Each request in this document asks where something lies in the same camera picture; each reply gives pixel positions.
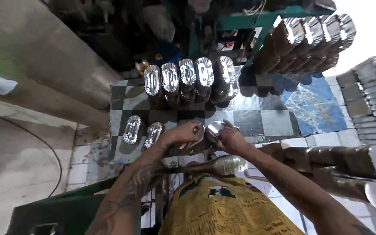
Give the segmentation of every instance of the white tile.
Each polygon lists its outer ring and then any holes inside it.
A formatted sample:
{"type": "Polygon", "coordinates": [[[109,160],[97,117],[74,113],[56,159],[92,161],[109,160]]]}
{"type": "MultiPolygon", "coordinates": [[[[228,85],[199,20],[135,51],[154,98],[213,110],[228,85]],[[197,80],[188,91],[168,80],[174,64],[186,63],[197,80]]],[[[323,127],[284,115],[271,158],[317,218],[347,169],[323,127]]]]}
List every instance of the white tile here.
{"type": "Polygon", "coordinates": [[[342,91],[341,91],[341,88],[339,87],[339,85],[331,85],[330,89],[332,90],[332,93],[337,100],[337,104],[345,105],[345,100],[343,99],[342,91]]]}
{"type": "Polygon", "coordinates": [[[288,110],[261,110],[265,136],[292,136],[290,112],[288,110]]]}
{"type": "Polygon", "coordinates": [[[347,198],[334,195],[332,195],[332,197],[340,202],[350,213],[352,213],[356,217],[371,216],[368,208],[363,202],[352,201],[347,198]]]}
{"type": "Polygon", "coordinates": [[[267,143],[262,143],[262,145],[268,145],[268,144],[271,144],[271,143],[279,143],[279,141],[271,141],[271,142],[267,142],[267,143]]]}
{"type": "Polygon", "coordinates": [[[70,166],[68,184],[82,184],[86,182],[88,163],[70,166]]]}
{"type": "Polygon", "coordinates": [[[301,231],[304,226],[301,221],[300,212],[284,197],[272,197],[270,200],[286,215],[301,231]]]}
{"type": "Polygon", "coordinates": [[[340,146],[341,141],[336,132],[313,135],[316,146],[340,146]]]}
{"type": "Polygon", "coordinates": [[[316,146],[316,141],[314,140],[313,136],[307,136],[305,141],[307,142],[308,146],[316,146]]]}
{"type": "Polygon", "coordinates": [[[156,223],[156,203],[152,202],[152,207],[150,209],[150,227],[153,227],[156,223]]]}
{"type": "Polygon", "coordinates": [[[362,146],[355,129],[347,129],[345,131],[339,131],[337,135],[339,136],[342,146],[345,146],[345,147],[362,146]]]}
{"type": "Polygon", "coordinates": [[[149,228],[150,227],[150,212],[152,209],[149,211],[146,211],[144,215],[140,218],[140,228],[149,228]]]}
{"type": "Polygon", "coordinates": [[[346,126],[348,128],[355,128],[355,126],[353,125],[352,119],[349,116],[349,113],[347,112],[346,106],[339,106],[339,108],[342,109],[343,116],[345,117],[346,126]]]}
{"type": "Polygon", "coordinates": [[[196,161],[198,163],[205,162],[204,161],[204,154],[199,153],[199,154],[192,155],[192,156],[186,155],[186,156],[179,156],[178,157],[178,163],[181,167],[185,167],[186,164],[188,164],[192,161],[196,161]]]}
{"type": "Polygon", "coordinates": [[[326,80],[327,84],[329,85],[337,85],[337,74],[335,68],[330,68],[324,72],[322,72],[324,79],[326,80]]]}
{"type": "Polygon", "coordinates": [[[144,87],[126,87],[126,98],[123,103],[123,110],[149,110],[150,103],[144,87]]]}
{"type": "Polygon", "coordinates": [[[358,220],[361,221],[372,232],[376,233],[375,226],[373,225],[373,221],[371,217],[359,217],[358,220]]]}
{"type": "Polygon", "coordinates": [[[72,154],[71,164],[88,163],[89,152],[91,151],[90,145],[82,145],[74,147],[72,154]]]}
{"type": "Polygon", "coordinates": [[[149,191],[146,195],[142,197],[142,202],[151,201],[152,200],[152,191],[149,191]]]}
{"type": "Polygon", "coordinates": [[[72,190],[77,190],[77,189],[80,189],[82,187],[84,187],[85,184],[69,184],[67,187],[66,187],[66,192],[68,191],[72,191],[72,190]]]}
{"type": "Polygon", "coordinates": [[[307,235],[317,235],[314,224],[304,216],[305,227],[307,229],[307,235]]]}
{"type": "Polygon", "coordinates": [[[271,197],[279,197],[282,196],[282,194],[269,182],[265,182],[265,195],[269,198],[271,197]]]}
{"type": "Polygon", "coordinates": [[[290,147],[307,147],[307,142],[305,138],[293,138],[281,140],[282,143],[290,145],[290,147]]]}

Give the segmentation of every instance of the aluminum foil tray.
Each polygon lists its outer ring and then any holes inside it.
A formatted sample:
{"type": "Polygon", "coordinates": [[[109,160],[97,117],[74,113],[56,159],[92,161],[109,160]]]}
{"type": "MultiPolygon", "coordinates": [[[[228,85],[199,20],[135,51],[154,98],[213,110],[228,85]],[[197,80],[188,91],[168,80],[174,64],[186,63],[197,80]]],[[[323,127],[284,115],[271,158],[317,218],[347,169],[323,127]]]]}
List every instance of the aluminum foil tray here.
{"type": "Polygon", "coordinates": [[[280,56],[288,55],[305,37],[300,18],[285,18],[272,33],[274,45],[280,56]]]}
{"type": "Polygon", "coordinates": [[[195,89],[195,80],[197,74],[195,72],[194,63],[190,59],[183,59],[179,61],[179,70],[181,74],[180,90],[189,92],[195,89]]]}
{"type": "Polygon", "coordinates": [[[126,142],[127,144],[136,143],[142,135],[141,132],[143,128],[141,127],[143,125],[144,123],[139,116],[134,115],[134,116],[129,117],[125,131],[124,131],[124,135],[123,135],[124,142],[126,142]]]}
{"type": "Polygon", "coordinates": [[[220,56],[217,58],[216,65],[219,71],[219,77],[216,79],[215,87],[217,90],[228,90],[230,85],[236,81],[236,71],[233,61],[230,57],[220,56]]]}
{"type": "Polygon", "coordinates": [[[179,107],[179,95],[178,95],[177,99],[169,98],[167,95],[164,95],[164,100],[165,100],[165,104],[170,109],[178,109],[178,107],[179,107]]]}
{"type": "Polygon", "coordinates": [[[160,76],[160,69],[156,65],[150,65],[144,70],[144,91],[148,96],[162,97],[162,79],[160,76]]]}
{"type": "Polygon", "coordinates": [[[198,90],[196,90],[195,93],[195,102],[196,103],[206,103],[210,99],[211,90],[207,91],[205,93],[198,93],[198,90]]]}
{"type": "Polygon", "coordinates": [[[148,128],[148,135],[144,141],[144,147],[150,148],[165,131],[165,126],[162,123],[153,123],[148,128]]]}
{"type": "Polygon", "coordinates": [[[179,94],[179,74],[174,63],[162,65],[162,86],[168,97],[179,94]]]}
{"type": "Polygon", "coordinates": [[[214,83],[213,65],[210,59],[202,57],[195,61],[197,79],[195,87],[199,94],[205,94],[214,83]]]}
{"type": "Polygon", "coordinates": [[[341,29],[344,32],[342,40],[343,44],[340,51],[343,51],[352,45],[353,39],[356,35],[355,24],[353,24],[352,18],[348,14],[342,14],[337,17],[339,19],[341,29]]]}

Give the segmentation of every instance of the tattooed arm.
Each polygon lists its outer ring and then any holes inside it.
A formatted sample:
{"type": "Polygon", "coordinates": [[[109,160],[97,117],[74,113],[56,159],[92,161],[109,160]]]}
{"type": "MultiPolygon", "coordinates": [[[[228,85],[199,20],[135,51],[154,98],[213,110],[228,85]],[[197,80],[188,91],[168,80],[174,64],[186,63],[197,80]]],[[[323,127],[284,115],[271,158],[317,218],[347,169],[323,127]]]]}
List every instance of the tattooed arm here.
{"type": "Polygon", "coordinates": [[[160,167],[163,154],[176,142],[197,141],[193,130],[198,127],[196,123],[178,125],[138,157],[111,187],[85,235],[133,234],[133,211],[148,193],[149,182],[160,167]]]}
{"type": "Polygon", "coordinates": [[[218,146],[256,166],[271,184],[316,227],[317,234],[374,235],[316,183],[248,144],[237,128],[224,120],[218,146]]]}

